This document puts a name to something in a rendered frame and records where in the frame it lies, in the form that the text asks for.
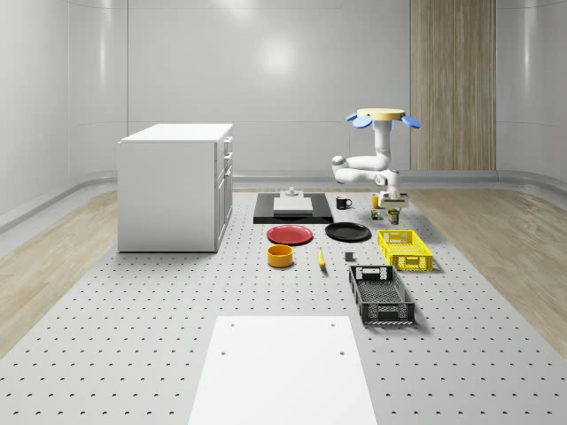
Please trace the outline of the yellow basket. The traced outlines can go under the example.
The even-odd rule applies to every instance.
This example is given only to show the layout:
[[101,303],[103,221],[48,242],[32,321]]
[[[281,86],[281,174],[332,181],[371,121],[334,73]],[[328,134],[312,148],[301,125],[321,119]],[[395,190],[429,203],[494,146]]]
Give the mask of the yellow basket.
[[413,230],[379,230],[377,244],[398,270],[432,270],[432,253]]

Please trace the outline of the black plate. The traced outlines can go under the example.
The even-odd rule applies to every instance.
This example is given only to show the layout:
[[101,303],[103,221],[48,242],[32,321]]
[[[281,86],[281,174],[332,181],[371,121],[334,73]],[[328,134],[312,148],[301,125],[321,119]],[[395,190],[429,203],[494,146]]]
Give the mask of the black plate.
[[331,223],[325,228],[325,233],[331,239],[348,243],[364,242],[371,238],[366,226],[353,222]]

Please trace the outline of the drone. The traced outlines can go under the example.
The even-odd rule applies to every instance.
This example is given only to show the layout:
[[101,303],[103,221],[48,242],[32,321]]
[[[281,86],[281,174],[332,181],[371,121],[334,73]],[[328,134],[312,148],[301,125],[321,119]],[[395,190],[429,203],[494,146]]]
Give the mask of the drone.
[[404,110],[392,108],[361,108],[346,117],[355,128],[365,128],[375,121],[400,120],[411,128],[420,128],[421,123],[408,116]]

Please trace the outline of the dark grey basket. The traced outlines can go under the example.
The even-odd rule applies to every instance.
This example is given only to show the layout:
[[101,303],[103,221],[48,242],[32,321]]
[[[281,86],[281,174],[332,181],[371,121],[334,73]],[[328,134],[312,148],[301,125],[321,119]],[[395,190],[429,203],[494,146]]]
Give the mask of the dark grey basket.
[[392,266],[350,266],[349,280],[361,320],[368,324],[411,324],[415,301]]

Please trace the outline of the red plate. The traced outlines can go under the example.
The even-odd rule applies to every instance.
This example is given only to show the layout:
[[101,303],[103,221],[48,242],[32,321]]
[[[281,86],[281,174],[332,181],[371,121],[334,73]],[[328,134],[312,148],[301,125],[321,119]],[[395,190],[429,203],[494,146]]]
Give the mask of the red plate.
[[276,244],[300,245],[313,239],[313,232],[300,225],[280,225],[267,231],[267,238]]

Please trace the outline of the yellow bowl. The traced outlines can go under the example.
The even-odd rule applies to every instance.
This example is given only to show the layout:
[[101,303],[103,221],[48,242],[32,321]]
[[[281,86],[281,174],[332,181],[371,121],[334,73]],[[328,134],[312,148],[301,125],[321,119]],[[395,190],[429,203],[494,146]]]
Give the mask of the yellow bowl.
[[293,262],[293,249],[289,245],[276,244],[268,248],[268,264],[272,267],[285,268]]

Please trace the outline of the white board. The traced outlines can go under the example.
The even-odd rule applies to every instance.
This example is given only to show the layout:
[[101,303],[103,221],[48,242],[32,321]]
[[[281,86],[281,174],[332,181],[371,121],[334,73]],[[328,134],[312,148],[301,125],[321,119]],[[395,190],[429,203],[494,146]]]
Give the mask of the white board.
[[220,316],[189,425],[377,425],[346,316]]

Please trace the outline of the white cabinet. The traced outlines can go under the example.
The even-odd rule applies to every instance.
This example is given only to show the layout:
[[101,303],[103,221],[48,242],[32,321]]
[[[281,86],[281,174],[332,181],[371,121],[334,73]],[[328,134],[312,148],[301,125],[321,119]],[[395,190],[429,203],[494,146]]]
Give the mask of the white cabinet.
[[232,124],[157,124],[123,138],[118,249],[216,252],[232,213]]

